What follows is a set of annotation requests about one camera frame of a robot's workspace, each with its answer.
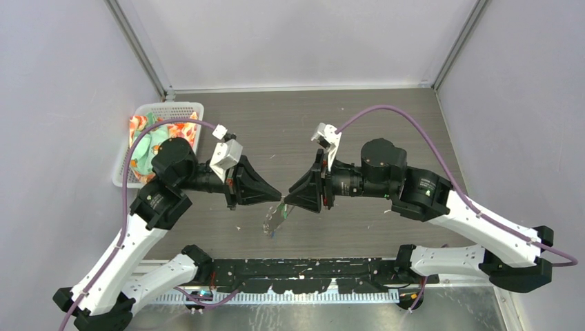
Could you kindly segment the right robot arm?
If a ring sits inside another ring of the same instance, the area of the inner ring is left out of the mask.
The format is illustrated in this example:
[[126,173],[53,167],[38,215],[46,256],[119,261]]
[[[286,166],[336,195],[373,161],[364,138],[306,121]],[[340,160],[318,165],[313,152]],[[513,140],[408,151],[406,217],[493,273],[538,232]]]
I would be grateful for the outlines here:
[[434,274],[460,274],[527,293],[551,282],[552,264],[542,258],[538,246],[553,242],[550,228],[525,228],[481,214],[464,203],[449,180],[410,167],[406,151],[386,139],[366,142],[360,157],[361,163],[355,165],[330,160],[326,151],[318,150],[309,171],[289,189],[285,203],[318,213],[333,207],[339,196],[386,199],[404,218],[441,226],[473,242],[462,248],[400,246],[393,267],[403,283]]

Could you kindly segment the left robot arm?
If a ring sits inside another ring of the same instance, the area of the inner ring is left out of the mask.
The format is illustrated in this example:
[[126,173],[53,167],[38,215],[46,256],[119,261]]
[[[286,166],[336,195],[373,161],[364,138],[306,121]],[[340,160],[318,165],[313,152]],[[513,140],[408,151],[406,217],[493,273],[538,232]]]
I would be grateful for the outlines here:
[[164,141],[152,160],[155,177],[128,206],[121,229],[100,260],[77,285],[60,288],[53,300],[78,330],[124,330],[145,305],[174,287],[204,285],[214,273],[212,258],[195,245],[140,277],[133,272],[146,254],[190,208],[187,191],[220,194],[230,209],[274,202],[280,192],[251,166],[234,139],[217,144],[201,163],[183,138]]

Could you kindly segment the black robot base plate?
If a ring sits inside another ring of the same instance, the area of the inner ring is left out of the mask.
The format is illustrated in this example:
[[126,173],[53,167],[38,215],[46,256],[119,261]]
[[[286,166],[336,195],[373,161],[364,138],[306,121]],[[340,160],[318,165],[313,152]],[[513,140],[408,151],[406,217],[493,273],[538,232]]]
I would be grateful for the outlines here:
[[420,285],[423,279],[382,258],[215,259],[190,283],[224,293],[321,294],[335,285],[340,294],[369,294]]

